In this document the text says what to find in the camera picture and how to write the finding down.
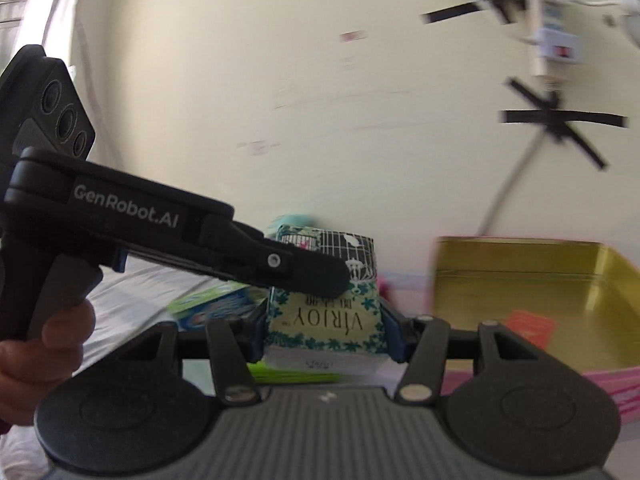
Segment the person's left hand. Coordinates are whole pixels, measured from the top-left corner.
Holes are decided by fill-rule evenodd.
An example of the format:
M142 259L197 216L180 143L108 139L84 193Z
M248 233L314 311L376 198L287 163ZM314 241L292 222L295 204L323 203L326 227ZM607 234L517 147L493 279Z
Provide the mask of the person's left hand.
M1 343L1 429L30 426L38 404L73 376L96 325L89 301L64 308L30 341Z

